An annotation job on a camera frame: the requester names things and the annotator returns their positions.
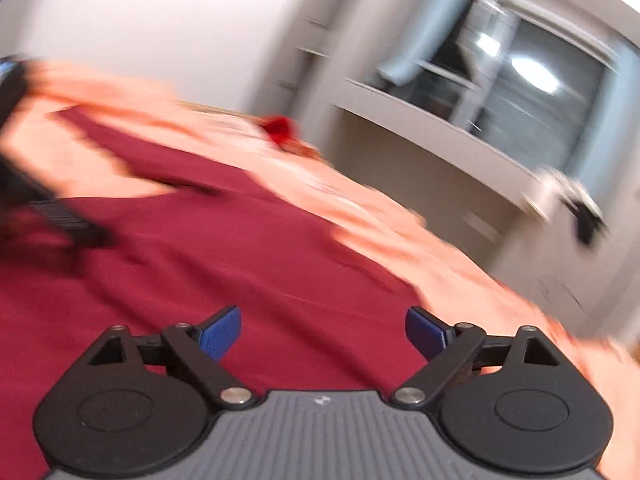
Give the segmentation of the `dark red knit garment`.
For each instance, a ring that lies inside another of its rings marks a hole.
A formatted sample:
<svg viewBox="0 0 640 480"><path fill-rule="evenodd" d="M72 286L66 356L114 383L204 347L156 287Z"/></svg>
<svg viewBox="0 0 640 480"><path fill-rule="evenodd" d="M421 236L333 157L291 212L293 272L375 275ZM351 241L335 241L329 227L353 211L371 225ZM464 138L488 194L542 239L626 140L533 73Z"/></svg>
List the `dark red knit garment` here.
<svg viewBox="0 0 640 480"><path fill-rule="evenodd" d="M14 214L1 244L1 474L46 471L38 402L100 333L148 334L238 307L224 367L250 388L390 392L422 366L404 333L416 290L339 243L326 220L239 168L102 125L80 108L55 125L114 154L170 192L74 198L105 226L105 246L75 249L40 214Z"/></svg>

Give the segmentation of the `orange bed cover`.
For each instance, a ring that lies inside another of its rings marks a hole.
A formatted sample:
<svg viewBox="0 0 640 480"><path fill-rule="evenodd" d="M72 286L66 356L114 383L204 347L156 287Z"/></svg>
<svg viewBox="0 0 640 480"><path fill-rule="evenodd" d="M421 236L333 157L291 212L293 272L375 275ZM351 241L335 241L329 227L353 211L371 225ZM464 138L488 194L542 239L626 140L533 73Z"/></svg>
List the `orange bed cover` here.
<svg viewBox="0 0 640 480"><path fill-rule="evenodd" d="M418 305L443 321L472 322L496 335L511 335L525 324L539 327L613 412L614 434L600 463L602 474L638 477L639 367L625 349L570 336L428 232L419 216L315 159L304 144L284 152L252 122L194 112L157 84L53 62L29 63L27 80L28 92L8 123L1 151L68 206L74 198L170 192L168 184L136 176L114 154L55 125L53 114L68 108L78 107L137 139L239 168L280 200L329 222L339 243L412 286Z"/></svg>

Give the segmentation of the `black cloth on ledge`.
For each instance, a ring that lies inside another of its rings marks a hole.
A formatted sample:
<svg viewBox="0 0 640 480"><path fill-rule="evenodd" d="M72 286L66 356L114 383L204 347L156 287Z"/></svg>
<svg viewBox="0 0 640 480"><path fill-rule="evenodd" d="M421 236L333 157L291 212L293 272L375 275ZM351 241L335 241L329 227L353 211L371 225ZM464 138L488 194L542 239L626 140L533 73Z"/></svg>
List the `black cloth on ledge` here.
<svg viewBox="0 0 640 480"><path fill-rule="evenodd" d="M599 235L608 234L603 214L597 203L577 181L570 181L563 203L575 217L578 242L590 247Z"/></svg>

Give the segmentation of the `grey built-in cabinet unit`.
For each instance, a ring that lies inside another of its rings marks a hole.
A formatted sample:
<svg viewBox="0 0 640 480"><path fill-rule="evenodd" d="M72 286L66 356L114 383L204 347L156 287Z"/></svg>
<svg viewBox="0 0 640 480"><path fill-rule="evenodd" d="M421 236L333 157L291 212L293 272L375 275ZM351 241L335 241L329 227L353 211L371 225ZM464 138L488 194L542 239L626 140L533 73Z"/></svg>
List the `grey built-in cabinet unit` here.
<svg viewBox="0 0 640 480"><path fill-rule="evenodd" d="M614 67L567 177L608 234L576 238L562 202L525 211L535 170L442 118L367 84L411 0L302 0L250 109L296 119L346 176L423 214L493 278L585 337L639 331L639 0L515 0L602 52Z"/></svg>

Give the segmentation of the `white cloth on ledge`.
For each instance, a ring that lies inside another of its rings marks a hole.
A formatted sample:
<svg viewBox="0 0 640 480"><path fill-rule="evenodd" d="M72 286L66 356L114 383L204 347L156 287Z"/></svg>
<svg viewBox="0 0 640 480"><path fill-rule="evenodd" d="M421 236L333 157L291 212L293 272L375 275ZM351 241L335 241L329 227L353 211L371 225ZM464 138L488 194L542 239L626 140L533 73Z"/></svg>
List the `white cloth on ledge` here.
<svg viewBox="0 0 640 480"><path fill-rule="evenodd" d="M574 200L579 189L576 179L555 168L539 166L533 183L523 192L525 211L539 221L550 222L559 204Z"/></svg>

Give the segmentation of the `bright red cloth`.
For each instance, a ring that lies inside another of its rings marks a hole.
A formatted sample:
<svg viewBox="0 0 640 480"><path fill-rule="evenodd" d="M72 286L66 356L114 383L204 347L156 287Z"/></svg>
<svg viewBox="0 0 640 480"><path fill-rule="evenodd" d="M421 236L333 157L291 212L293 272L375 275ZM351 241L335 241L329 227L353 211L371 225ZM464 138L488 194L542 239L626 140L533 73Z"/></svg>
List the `bright red cloth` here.
<svg viewBox="0 0 640 480"><path fill-rule="evenodd" d="M279 148L293 145L299 140L296 122L291 118L273 115L258 120L258 126Z"/></svg>

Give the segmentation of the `light blue curtain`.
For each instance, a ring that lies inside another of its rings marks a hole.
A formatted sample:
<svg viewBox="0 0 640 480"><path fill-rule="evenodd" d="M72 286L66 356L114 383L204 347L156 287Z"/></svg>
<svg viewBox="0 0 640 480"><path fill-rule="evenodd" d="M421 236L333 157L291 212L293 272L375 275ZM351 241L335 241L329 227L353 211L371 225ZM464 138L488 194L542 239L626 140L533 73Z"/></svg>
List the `light blue curtain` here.
<svg viewBox="0 0 640 480"><path fill-rule="evenodd" d="M420 62L430 62L470 0L422 0L398 46L376 66L378 76L396 87L413 81Z"/></svg>

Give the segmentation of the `window with metal frame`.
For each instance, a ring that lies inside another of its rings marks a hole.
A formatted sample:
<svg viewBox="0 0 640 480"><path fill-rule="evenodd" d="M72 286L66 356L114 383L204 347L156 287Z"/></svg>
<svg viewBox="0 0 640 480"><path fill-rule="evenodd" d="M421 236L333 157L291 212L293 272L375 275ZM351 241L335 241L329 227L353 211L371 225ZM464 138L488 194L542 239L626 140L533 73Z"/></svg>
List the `window with metal frame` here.
<svg viewBox="0 0 640 480"><path fill-rule="evenodd" d="M421 1L394 15L393 43L366 83L530 170L570 172L615 74L606 55L515 0L470 0L431 61L420 62L416 78L396 87L376 66L398 46Z"/></svg>

